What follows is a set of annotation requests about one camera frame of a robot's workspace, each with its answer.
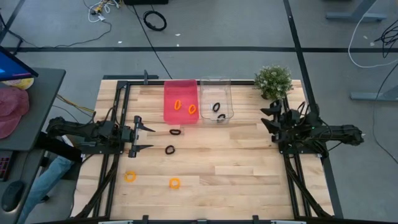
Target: computer mouse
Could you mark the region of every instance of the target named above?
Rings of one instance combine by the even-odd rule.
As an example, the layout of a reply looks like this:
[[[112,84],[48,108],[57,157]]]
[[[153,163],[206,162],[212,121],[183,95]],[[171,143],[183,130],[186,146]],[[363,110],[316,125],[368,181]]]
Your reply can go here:
[[[24,183],[17,180],[8,185],[1,198],[1,208],[5,212],[13,211],[21,200],[22,193],[24,193]]]

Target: cable bundle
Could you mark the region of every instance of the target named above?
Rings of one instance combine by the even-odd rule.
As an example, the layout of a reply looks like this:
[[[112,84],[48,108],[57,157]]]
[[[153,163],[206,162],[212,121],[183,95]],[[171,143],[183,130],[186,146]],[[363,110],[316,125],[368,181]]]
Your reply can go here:
[[[392,46],[394,46],[395,42],[398,40],[398,26],[394,26],[397,22],[398,20],[391,24],[387,29],[384,30],[381,37],[375,40],[375,42],[381,41],[383,43],[383,58],[388,56]]]

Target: pink plastic bin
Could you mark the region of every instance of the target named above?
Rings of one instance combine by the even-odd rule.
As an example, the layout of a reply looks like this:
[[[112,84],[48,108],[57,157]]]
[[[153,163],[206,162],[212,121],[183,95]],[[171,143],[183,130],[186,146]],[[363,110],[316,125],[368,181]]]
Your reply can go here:
[[[181,108],[174,109],[177,100],[181,101]],[[189,114],[190,105],[197,110]],[[196,80],[179,80],[164,82],[164,121],[167,124],[195,124],[199,119],[198,85]]]

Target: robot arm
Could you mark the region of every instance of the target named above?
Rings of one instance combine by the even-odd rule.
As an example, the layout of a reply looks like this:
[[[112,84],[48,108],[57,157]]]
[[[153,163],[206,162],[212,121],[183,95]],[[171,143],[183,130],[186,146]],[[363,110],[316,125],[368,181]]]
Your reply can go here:
[[[58,117],[51,119],[47,127],[47,136],[54,138],[56,136],[63,136],[70,134],[80,136],[85,139],[84,145],[79,149],[84,154],[121,154],[120,145],[123,142],[129,142],[131,149],[129,157],[137,156],[137,152],[152,145],[136,145],[138,139],[138,130],[151,131],[144,126],[140,116],[134,117],[134,129],[129,126],[118,126],[112,121],[97,121],[96,123],[80,124],[76,122],[65,121]]]
[[[272,120],[262,118],[269,133],[273,134],[272,142],[283,145],[284,154],[319,153],[328,157],[325,146],[327,141],[340,141],[344,144],[357,146],[363,142],[362,131],[353,125],[329,126],[317,111],[306,113],[303,117],[298,110],[282,113],[282,103],[277,100],[270,108],[261,111],[273,116]]]

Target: clear plastic bin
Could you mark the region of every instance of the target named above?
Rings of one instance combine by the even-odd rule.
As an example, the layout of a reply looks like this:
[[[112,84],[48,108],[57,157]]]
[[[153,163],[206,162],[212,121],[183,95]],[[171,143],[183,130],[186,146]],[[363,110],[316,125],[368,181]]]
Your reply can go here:
[[[213,111],[217,103],[220,104],[220,108],[218,111]],[[234,116],[230,78],[203,77],[200,79],[200,115],[204,123],[228,124]]]

